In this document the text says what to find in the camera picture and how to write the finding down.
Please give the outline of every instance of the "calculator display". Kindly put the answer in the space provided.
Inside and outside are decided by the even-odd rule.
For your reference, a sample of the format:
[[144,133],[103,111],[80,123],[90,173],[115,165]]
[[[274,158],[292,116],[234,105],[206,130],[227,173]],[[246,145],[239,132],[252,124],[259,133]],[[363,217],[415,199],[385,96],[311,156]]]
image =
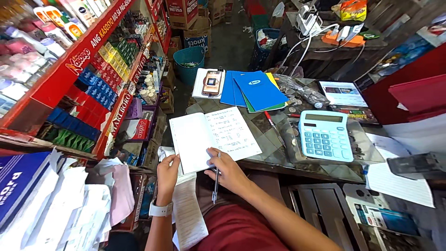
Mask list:
[[319,115],[319,114],[307,114],[305,119],[319,120],[319,121],[329,121],[329,122],[342,122],[342,117],[329,116],[329,115]]

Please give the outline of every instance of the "hand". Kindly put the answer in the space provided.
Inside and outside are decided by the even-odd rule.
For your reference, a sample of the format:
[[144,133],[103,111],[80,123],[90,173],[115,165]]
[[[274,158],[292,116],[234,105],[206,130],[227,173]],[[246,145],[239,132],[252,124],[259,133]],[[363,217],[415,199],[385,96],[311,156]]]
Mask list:
[[[214,164],[222,173],[219,177],[219,184],[227,188],[229,191],[243,197],[242,194],[248,192],[254,183],[246,177],[242,169],[240,169],[237,163],[232,160],[227,153],[213,147],[208,148],[207,152],[212,155],[209,164]],[[216,176],[213,171],[206,170],[204,173],[215,180]]]
[[180,155],[166,157],[158,164],[158,197],[157,206],[167,206],[172,201],[173,190],[177,184],[178,166],[180,165]]

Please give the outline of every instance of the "white wristwatch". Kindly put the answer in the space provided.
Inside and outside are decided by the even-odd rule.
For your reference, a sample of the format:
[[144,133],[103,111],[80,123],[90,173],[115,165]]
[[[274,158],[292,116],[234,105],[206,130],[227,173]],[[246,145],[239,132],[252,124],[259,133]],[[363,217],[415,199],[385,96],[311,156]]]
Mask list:
[[170,202],[167,206],[156,206],[156,199],[150,202],[149,215],[157,217],[166,217],[172,214],[173,202]]

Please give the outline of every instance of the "concrete floor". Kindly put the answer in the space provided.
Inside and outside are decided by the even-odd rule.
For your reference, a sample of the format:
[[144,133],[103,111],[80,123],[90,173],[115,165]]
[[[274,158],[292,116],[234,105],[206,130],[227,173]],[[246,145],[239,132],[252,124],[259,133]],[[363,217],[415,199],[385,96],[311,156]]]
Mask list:
[[[243,32],[244,26],[251,26],[240,1],[235,1],[230,23],[221,22],[211,30],[211,57],[205,59],[205,68],[218,69],[223,66],[227,71],[247,71],[254,47],[252,33]],[[173,92],[174,113],[168,114],[167,119],[181,117],[185,114],[187,102],[190,99],[192,86],[184,85],[178,78]],[[164,132],[162,146],[172,146],[172,134],[168,128]]]

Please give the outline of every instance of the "red pen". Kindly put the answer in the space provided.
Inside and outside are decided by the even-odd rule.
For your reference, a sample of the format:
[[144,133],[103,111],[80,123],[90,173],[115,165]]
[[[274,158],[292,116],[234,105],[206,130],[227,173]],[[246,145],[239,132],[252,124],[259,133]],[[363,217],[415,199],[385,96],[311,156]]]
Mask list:
[[266,118],[268,119],[269,123],[271,124],[271,126],[274,128],[274,130],[276,131],[277,137],[279,138],[279,141],[282,143],[282,145],[286,148],[285,146],[285,142],[283,141],[282,137],[280,136],[279,131],[277,130],[276,126],[274,125],[273,121],[271,120],[271,116],[269,115],[269,113],[267,111],[264,111]]

